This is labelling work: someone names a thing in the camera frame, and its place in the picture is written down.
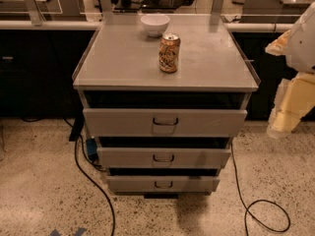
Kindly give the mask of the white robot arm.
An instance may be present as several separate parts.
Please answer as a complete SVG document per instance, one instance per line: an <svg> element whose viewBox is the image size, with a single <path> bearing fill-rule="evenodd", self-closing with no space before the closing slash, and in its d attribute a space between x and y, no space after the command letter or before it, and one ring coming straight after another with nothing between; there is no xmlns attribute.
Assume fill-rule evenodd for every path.
<svg viewBox="0 0 315 236"><path fill-rule="evenodd" d="M269 117L267 134L279 139L288 136L315 107L315 3L265 52L284 55L288 67L297 72L293 79L280 82Z"/></svg>

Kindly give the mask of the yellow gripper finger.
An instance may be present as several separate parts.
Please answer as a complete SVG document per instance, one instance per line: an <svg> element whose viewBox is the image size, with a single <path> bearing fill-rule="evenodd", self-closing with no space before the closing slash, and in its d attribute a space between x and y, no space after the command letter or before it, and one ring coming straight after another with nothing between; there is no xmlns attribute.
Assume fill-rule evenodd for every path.
<svg viewBox="0 0 315 236"><path fill-rule="evenodd" d="M290 29L269 43L265 48L265 52L274 56L285 55L289 36Z"/></svg>
<svg viewBox="0 0 315 236"><path fill-rule="evenodd" d="M291 80L282 79L269 117L267 134L274 139L288 136L314 107L313 74L298 73Z"/></svg>

